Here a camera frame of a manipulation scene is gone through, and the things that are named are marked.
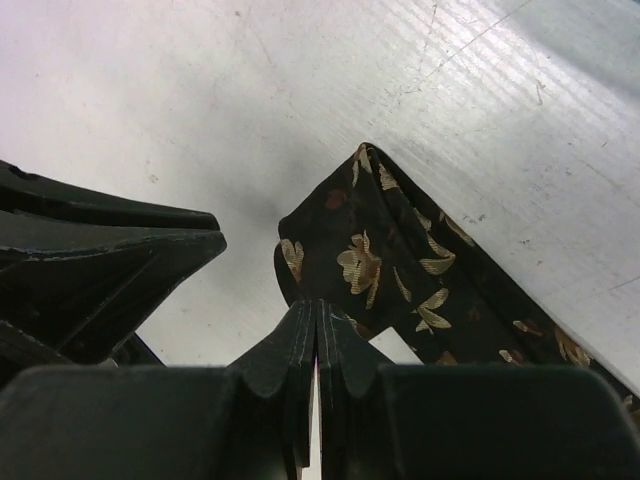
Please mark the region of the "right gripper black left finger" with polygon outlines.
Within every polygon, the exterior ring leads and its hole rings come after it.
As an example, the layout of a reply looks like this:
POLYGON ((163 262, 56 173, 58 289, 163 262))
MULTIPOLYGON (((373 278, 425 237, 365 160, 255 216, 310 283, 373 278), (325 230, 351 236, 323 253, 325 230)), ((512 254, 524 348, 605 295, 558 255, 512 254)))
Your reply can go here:
POLYGON ((298 479, 315 321, 294 305, 226 367, 38 367, 1 393, 5 479, 298 479))

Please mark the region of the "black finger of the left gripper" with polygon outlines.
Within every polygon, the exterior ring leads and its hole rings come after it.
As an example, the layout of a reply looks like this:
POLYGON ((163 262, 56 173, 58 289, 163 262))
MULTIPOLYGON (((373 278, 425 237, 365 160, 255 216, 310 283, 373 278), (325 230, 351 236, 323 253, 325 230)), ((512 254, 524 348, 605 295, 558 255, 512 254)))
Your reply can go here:
POLYGON ((1 351, 24 366, 98 364, 225 249, 217 229, 1 215, 1 351))
POLYGON ((113 227, 218 231, 207 212, 134 201, 27 173, 1 163, 1 209, 57 221, 113 227))

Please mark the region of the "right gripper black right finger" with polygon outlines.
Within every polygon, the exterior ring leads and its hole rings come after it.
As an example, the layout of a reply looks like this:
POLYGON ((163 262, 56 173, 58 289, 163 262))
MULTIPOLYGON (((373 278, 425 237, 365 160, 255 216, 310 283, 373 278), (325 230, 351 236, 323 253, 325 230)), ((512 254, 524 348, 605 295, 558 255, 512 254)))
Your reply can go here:
POLYGON ((571 367, 397 365, 320 303, 326 479, 626 479, 630 419, 571 367))

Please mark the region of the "black gold patterned tie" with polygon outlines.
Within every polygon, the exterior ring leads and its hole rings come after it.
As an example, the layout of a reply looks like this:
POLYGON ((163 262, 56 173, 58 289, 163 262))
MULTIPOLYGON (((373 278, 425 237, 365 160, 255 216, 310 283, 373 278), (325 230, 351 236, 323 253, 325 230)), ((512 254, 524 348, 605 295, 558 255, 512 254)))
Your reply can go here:
POLYGON ((366 339, 394 330, 425 364, 586 368, 638 415, 638 397, 377 146, 360 145, 278 233, 288 303, 329 302, 366 339))

